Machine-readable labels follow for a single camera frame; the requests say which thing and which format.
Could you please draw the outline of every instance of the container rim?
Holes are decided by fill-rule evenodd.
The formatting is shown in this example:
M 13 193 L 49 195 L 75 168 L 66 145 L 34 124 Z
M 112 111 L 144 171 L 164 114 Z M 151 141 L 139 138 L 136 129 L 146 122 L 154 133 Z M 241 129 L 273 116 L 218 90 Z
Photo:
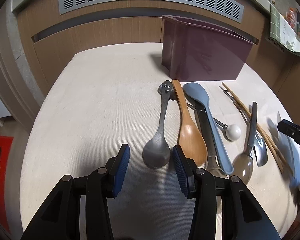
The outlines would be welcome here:
M 226 34 L 228 36 L 232 36 L 232 37 L 236 37 L 240 40 L 243 40 L 245 42 L 248 42 L 252 45 L 254 45 L 253 42 L 249 41 L 248 39 L 244 38 L 243 36 L 241 36 L 240 34 L 236 33 L 235 31 L 232 31 L 230 29 L 227 29 L 223 26 L 220 26 L 220 25 L 217 25 L 217 24 L 214 24 L 214 23 L 210 23 L 210 22 L 205 22 L 205 21 L 202 21 L 202 20 L 197 20 L 197 19 L 193 19 L 193 18 L 188 18 L 188 17 L 183 17 L 183 16 L 173 16 L 173 15 L 162 15 L 161 16 L 164 20 L 167 20 L 167 21 L 170 21 L 170 22 L 177 22 L 177 23 L 180 23 L 180 24 L 183 24 L 183 25 L 188 25 L 188 26 L 192 26 L 192 27 L 198 27 L 198 28 L 203 28 L 203 29 L 208 29 L 208 30 L 212 30 L 212 31 L 215 31 L 215 32 L 219 32 L 219 33 L 223 33 L 223 34 Z M 228 31 L 231 31 L 233 33 L 235 33 L 236 35 L 233 35 L 231 33 L 228 33 L 226 31 L 222 31 L 222 30 L 218 30 L 218 29 L 214 29 L 214 28 L 211 28 L 211 27 L 208 27 L 208 26 L 202 26 L 202 25 L 198 25 L 198 24 L 194 24 L 194 23 L 187 23 L 187 22 L 182 22 L 180 20 L 178 20 L 177 18 L 182 18 L 182 19 L 190 19 L 190 20 L 194 20 L 194 21 L 199 21 L 199 22 L 203 22 L 203 23 L 209 23 L 209 24 L 212 24 L 212 25 L 215 25 L 215 26 L 218 26 L 224 30 L 228 30 Z

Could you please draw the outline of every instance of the metal screw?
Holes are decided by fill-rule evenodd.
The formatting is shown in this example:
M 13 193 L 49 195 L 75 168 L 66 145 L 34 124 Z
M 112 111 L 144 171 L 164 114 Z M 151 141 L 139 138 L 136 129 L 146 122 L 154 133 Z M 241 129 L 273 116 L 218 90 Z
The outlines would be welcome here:
M 62 177 L 62 180 L 63 180 L 63 181 L 69 181 L 69 180 L 71 180 L 71 175 L 64 175 L 64 176 Z
M 203 168 L 197 168 L 197 169 L 195 170 L 195 172 L 196 172 L 197 174 L 199 174 L 199 175 L 202 175 L 202 174 L 204 174 L 204 169 L 203 169 Z
M 239 181 L 240 181 L 240 179 L 239 179 L 238 176 L 232 176 L 232 177 L 231 177 L 231 180 L 232 180 L 233 182 L 239 182 Z
M 105 174 L 106 172 L 107 172 L 107 168 L 105 168 L 105 167 L 101 167 L 98 169 L 99 174 Z

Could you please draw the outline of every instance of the wooden spoon handle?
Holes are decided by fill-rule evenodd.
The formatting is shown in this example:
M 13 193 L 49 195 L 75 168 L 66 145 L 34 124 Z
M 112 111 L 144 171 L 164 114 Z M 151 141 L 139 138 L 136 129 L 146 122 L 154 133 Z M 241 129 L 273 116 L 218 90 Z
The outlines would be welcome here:
M 245 111 L 247 116 L 251 118 L 251 113 L 249 109 L 242 103 L 242 101 L 236 96 L 236 94 L 224 83 L 222 85 L 229 91 L 229 93 L 233 96 L 234 100 L 237 102 L 239 106 Z M 276 147 L 275 143 L 272 141 L 272 139 L 268 136 L 268 134 L 263 130 L 263 128 L 257 124 L 257 130 L 261 134 L 261 136 L 264 138 L 266 144 L 268 145 L 277 165 L 281 173 L 283 173 L 283 164 L 288 168 L 289 172 L 293 174 L 290 166 L 287 164 L 285 158 L 283 157 L 280 150 Z
M 190 116 L 190 113 L 189 113 L 189 110 L 188 110 L 186 98 L 185 98 L 185 95 L 183 93 L 180 82 L 178 80 L 174 79 L 174 80 L 172 80 L 172 85 L 173 85 L 174 90 L 177 94 L 177 98 L 178 98 L 180 109 L 181 109 L 182 118 L 183 119 L 190 118 L 192 120 L 192 118 Z

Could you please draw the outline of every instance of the green checkered cloth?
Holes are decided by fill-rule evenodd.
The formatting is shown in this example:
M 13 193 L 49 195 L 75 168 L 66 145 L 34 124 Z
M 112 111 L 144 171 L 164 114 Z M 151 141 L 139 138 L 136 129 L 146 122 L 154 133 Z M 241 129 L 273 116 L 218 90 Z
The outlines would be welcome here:
M 281 42 L 280 39 L 280 13 L 278 10 L 271 4 L 270 5 L 270 14 L 271 14 L 271 21 L 270 21 L 270 38 L 278 41 L 280 44 L 282 44 L 284 47 L 286 47 L 290 52 L 293 54 L 296 54 L 300 56 L 300 52 L 296 52 L 293 50 L 293 43 L 294 41 L 291 42 Z M 300 37 L 297 36 L 296 34 L 296 39 L 297 41 L 300 42 Z

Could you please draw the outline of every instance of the blue gripper pad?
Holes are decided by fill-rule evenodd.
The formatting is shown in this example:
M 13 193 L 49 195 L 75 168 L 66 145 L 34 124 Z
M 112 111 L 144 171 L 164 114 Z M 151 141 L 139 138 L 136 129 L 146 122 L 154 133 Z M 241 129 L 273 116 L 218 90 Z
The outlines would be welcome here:
M 185 194 L 186 197 L 188 197 L 189 188 L 188 188 L 187 174 L 185 168 L 183 167 L 180 155 L 178 153 L 177 145 L 172 149 L 172 159 L 173 159 L 174 168 L 176 170 L 181 191 L 183 194 Z
M 128 144 L 122 144 L 119 153 L 110 170 L 110 174 L 114 176 L 114 186 L 112 189 L 113 197 L 116 197 L 122 189 L 124 176 L 128 168 L 130 159 L 130 147 Z

